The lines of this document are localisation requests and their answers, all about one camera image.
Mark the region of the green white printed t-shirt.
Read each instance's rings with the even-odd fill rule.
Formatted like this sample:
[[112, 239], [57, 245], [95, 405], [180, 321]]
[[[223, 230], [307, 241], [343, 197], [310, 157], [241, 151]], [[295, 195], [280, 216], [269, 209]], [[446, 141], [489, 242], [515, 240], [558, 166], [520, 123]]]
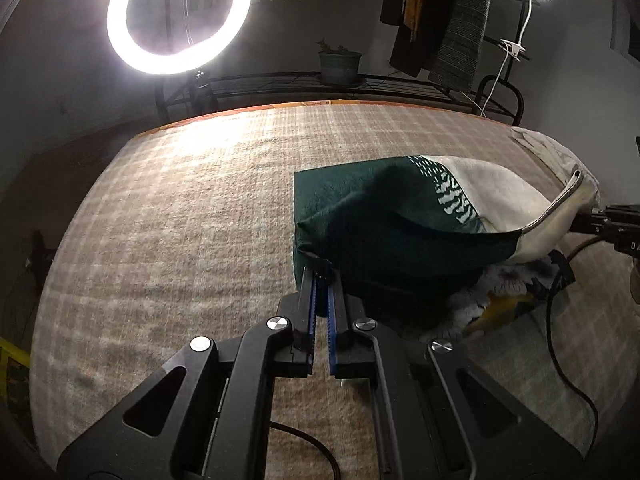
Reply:
[[294, 176], [294, 266], [336, 271], [367, 315], [408, 336], [484, 335], [548, 294], [562, 236], [521, 228], [558, 195], [463, 157], [302, 170]]

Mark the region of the black metal clothes rack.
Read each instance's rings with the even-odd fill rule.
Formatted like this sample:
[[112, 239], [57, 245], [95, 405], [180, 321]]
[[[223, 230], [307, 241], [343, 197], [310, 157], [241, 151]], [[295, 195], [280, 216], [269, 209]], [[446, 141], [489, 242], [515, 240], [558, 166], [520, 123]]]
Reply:
[[[515, 0], [529, 6], [530, 0]], [[491, 0], [252, 0], [256, 40], [235, 75], [203, 66], [154, 87], [158, 117], [198, 116], [275, 94], [368, 94], [494, 110], [477, 77]]]

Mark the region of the folded white shirt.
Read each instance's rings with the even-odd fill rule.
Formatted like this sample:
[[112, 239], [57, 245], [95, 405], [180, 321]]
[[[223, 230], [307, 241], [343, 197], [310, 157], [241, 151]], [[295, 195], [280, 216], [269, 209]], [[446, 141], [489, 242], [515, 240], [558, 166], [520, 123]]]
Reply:
[[563, 184], [579, 170], [590, 189], [589, 210], [601, 207], [600, 183], [592, 171], [569, 148], [551, 136], [521, 127], [512, 127], [512, 138], [537, 157]]

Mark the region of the grey plaid coat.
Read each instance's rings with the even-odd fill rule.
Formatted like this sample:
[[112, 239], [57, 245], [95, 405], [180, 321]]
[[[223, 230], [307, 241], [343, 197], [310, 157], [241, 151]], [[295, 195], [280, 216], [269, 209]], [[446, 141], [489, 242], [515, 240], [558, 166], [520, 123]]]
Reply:
[[491, 0], [454, 0], [428, 79], [452, 90], [472, 89]]

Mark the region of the plaid beige bed blanket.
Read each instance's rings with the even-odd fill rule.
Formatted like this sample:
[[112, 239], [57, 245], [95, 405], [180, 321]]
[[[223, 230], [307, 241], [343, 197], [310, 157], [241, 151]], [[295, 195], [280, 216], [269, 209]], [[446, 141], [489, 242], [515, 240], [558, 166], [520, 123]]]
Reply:
[[[509, 126], [427, 107], [252, 107], [129, 141], [70, 222], [40, 300], [29, 393], [44, 461], [191, 337], [238, 336], [292, 292], [296, 171], [413, 154], [494, 162], [547, 197], [561, 188]], [[634, 395], [639, 310], [628, 257], [577, 235], [561, 247], [575, 253], [576, 281], [555, 299], [552, 341], [536, 311], [468, 349], [585, 450]]]

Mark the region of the white clip lamp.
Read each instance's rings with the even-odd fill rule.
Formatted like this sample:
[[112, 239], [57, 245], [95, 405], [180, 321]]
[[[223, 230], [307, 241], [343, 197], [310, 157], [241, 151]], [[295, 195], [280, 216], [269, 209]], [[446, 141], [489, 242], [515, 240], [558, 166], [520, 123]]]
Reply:
[[506, 52], [507, 61], [510, 61], [510, 60], [518, 61], [520, 59], [521, 54], [526, 51], [525, 47], [523, 46], [523, 40], [526, 33], [526, 29], [530, 22], [530, 19], [532, 18], [534, 1], [535, 0], [527, 0], [525, 18], [520, 28], [518, 29], [518, 36], [516, 37], [516, 40], [515, 41], [506, 40], [506, 39], [500, 40], [500, 47], [504, 52]]

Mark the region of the black hanging coat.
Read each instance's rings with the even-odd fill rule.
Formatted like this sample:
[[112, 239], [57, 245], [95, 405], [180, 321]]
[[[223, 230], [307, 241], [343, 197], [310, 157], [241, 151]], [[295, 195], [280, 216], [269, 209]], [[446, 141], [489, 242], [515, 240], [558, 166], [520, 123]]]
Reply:
[[411, 41], [409, 29], [404, 25], [404, 2], [383, 0], [381, 22], [397, 28], [390, 66], [398, 72], [416, 77], [421, 70], [433, 67], [451, 18], [454, 0], [423, 0], [418, 36], [414, 41]]

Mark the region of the potted plant green pot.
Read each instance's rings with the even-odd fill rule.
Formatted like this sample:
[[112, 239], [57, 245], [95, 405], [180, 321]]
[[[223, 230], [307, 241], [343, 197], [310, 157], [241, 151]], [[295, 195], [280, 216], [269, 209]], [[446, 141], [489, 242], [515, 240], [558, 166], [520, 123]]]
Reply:
[[320, 80], [331, 86], [351, 86], [358, 79], [360, 52], [343, 46], [333, 49], [326, 40], [317, 42], [319, 47]]

